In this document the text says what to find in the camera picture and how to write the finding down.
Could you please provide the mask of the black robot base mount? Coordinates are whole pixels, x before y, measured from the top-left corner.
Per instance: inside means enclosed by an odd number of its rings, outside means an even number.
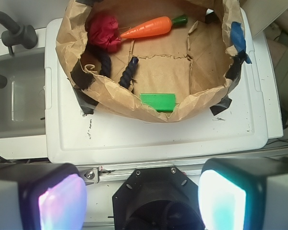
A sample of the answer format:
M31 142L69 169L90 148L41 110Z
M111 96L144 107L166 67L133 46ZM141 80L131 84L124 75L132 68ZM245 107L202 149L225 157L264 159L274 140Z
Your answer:
M204 230L198 185L180 170L133 172L112 197L117 230Z

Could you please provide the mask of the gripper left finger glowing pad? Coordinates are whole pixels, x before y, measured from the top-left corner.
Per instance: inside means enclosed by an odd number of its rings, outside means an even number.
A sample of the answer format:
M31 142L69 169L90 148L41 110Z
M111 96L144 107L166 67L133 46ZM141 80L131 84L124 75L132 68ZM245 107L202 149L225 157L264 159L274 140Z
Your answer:
M87 190L70 163L0 163L0 230L80 230Z

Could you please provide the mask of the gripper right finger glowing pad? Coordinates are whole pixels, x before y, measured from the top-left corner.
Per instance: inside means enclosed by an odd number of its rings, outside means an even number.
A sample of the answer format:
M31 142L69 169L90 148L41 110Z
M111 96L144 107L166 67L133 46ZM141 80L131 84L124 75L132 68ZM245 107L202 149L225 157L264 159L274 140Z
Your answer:
M211 158L198 202L209 230L288 230L288 157Z

